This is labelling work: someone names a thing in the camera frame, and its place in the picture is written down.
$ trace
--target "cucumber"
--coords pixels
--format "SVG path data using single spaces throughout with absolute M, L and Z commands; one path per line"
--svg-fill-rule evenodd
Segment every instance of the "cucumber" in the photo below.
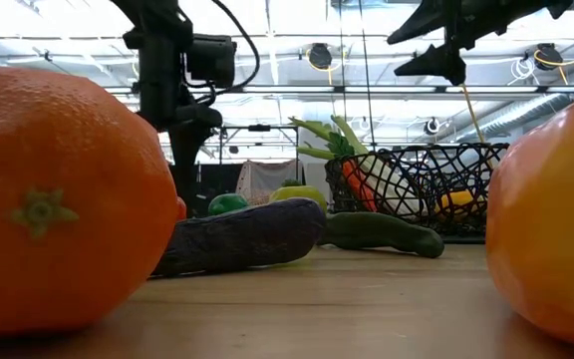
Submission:
M 325 214 L 308 198 L 180 221 L 152 275 L 287 263 L 307 255 L 324 230 Z
M 372 212 L 328 214 L 325 234 L 318 242 L 323 244 L 342 249 L 392 247 L 427 258 L 444 252 L 444 243 L 434 230 Z

